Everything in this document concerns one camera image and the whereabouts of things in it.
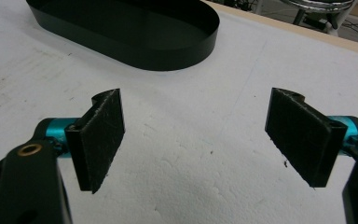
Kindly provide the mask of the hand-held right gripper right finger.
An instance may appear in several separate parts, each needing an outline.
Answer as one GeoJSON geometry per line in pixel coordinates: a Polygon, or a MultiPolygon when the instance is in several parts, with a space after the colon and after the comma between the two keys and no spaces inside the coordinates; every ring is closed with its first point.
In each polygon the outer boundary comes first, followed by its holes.
{"type": "Polygon", "coordinates": [[[358,154],[358,128],[351,117],[326,116],[289,90],[271,90],[265,131],[312,188],[327,185],[337,156],[358,154]]]}

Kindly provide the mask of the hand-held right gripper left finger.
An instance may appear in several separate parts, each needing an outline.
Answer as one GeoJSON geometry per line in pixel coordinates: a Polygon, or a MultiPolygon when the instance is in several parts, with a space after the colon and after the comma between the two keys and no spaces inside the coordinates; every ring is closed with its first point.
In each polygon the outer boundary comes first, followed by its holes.
{"type": "Polygon", "coordinates": [[[101,187],[125,133],[120,89],[91,98],[91,108],[81,118],[48,120],[45,137],[59,156],[70,157],[79,187],[95,193],[101,187]]]}

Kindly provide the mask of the white foam board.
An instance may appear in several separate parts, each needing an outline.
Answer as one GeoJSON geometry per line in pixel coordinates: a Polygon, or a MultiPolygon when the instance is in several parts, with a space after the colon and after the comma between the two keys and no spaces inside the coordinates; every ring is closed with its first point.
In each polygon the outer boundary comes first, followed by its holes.
{"type": "Polygon", "coordinates": [[[0,160],[41,119],[79,117],[95,94],[121,91],[126,132],[99,191],[81,191],[60,162],[76,224],[345,224],[352,159],[311,188],[266,134],[276,87],[358,117],[358,53],[222,13],[205,61],[151,72],[42,29],[23,0],[0,0],[0,160]]]}

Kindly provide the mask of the black oval tray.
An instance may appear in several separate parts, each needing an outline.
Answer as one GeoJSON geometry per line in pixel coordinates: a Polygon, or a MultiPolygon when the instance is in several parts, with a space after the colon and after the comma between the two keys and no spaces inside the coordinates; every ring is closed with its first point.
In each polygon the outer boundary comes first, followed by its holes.
{"type": "Polygon", "coordinates": [[[212,52],[220,19],[201,0],[26,0],[37,23],[132,67],[172,71],[212,52]]]}

